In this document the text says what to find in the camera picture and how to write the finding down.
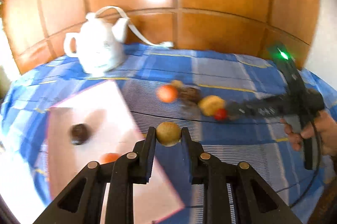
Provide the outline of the person right hand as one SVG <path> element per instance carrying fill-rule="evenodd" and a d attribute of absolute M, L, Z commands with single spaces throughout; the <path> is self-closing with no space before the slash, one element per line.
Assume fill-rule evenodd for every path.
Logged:
<path fill-rule="evenodd" d="M 292 126 L 289 125 L 284 119 L 281 119 L 281 123 L 284 124 L 284 131 L 291 143 L 292 148 L 295 151 L 299 151 L 304 139 L 309 139 L 315 135 L 312 124 L 308 124 L 304 127 L 300 134 L 294 133 Z M 319 115 L 314 119 L 316 131 L 320 134 L 322 140 L 322 154 L 329 156 L 336 156 L 337 149 L 337 129 L 336 121 L 330 116 L 330 114 L 323 110 L 319 112 Z"/>

